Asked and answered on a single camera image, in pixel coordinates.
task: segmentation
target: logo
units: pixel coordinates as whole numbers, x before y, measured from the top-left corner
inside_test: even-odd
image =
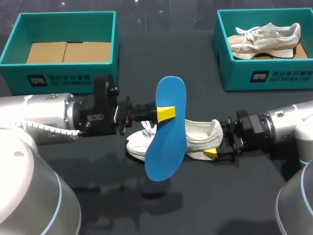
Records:
[[[252,73],[250,82],[266,82],[269,71],[254,71]]]
[[[30,84],[33,87],[46,87],[45,77],[43,75],[28,75],[27,76]]]

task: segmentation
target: label sticker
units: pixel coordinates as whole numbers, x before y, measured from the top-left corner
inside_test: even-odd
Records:
[[[88,121],[97,121],[97,120],[103,120],[103,119],[104,119],[103,114],[87,115]]]
[[[27,76],[29,83],[33,87],[46,87],[47,83],[45,82],[45,77],[43,75],[28,75]]]
[[[268,78],[269,71],[254,71],[252,73],[250,82],[266,82]]]

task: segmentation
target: cardboard box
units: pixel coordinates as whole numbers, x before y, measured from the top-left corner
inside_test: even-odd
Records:
[[[115,12],[22,13],[0,57],[13,95],[90,94],[95,75],[118,81]]]
[[[301,43],[292,59],[259,57],[235,59],[227,38],[236,27],[248,30],[268,23],[301,25]],[[214,49],[226,91],[312,89],[313,11],[311,8],[219,10],[214,30]]]

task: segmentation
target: teal box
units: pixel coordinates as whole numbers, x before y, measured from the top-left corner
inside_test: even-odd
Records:
[[[227,38],[237,34],[235,28],[249,30],[268,23],[276,26],[299,23],[301,44],[308,58],[234,59]],[[313,88],[313,11],[311,8],[218,10],[213,44],[226,91]],[[253,79],[256,74],[262,79]]]
[[[110,42],[110,62],[26,64],[36,42]],[[115,12],[22,13],[0,57],[0,72],[13,95],[90,94],[95,75],[112,74],[117,84],[118,57]]]

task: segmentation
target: cardboard insert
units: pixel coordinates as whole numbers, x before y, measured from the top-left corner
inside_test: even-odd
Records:
[[[111,43],[32,43],[27,64],[110,62]]]

